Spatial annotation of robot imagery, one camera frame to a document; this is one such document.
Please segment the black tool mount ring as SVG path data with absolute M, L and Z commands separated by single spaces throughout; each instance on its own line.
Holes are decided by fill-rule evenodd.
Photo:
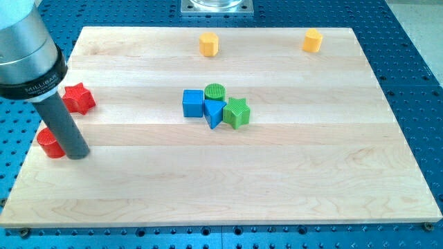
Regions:
M 62 49 L 56 44 L 57 59 L 54 65 L 43 75 L 21 84 L 1 84 L 1 97 L 9 100 L 41 102 L 55 94 L 58 85 L 68 71 Z

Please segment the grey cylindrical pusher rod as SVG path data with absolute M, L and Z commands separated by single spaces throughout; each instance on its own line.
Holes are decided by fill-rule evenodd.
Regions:
M 69 159 L 85 158 L 90 150 L 59 93 L 47 97 L 33 106 L 49 128 Z

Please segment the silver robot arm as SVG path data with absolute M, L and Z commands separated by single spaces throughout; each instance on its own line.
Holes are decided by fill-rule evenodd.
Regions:
M 66 156 L 85 158 L 89 147 L 58 93 L 68 66 L 30 0 L 1 1 L 1 97 L 32 103 Z

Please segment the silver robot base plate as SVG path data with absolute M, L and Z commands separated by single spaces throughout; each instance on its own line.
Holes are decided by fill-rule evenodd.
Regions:
M 253 0 L 181 0 L 182 16 L 253 15 Z

